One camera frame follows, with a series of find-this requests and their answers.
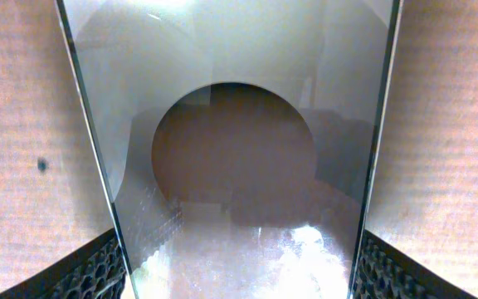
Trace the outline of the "Samsung Galaxy smartphone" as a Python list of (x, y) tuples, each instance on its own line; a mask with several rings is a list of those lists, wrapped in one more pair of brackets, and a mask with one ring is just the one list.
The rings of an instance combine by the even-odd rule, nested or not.
[(56, 8), (138, 298), (354, 296), (400, 0)]

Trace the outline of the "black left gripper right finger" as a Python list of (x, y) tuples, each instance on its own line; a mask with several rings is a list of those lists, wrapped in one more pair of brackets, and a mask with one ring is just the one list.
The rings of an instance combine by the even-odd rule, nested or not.
[(354, 299), (476, 299), (365, 230), (352, 286)]

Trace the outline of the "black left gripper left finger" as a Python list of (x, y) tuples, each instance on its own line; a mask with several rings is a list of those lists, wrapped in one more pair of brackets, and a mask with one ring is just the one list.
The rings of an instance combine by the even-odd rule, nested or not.
[(120, 299), (124, 257), (112, 228), (47, 269), (0, 293), (0, 299)]

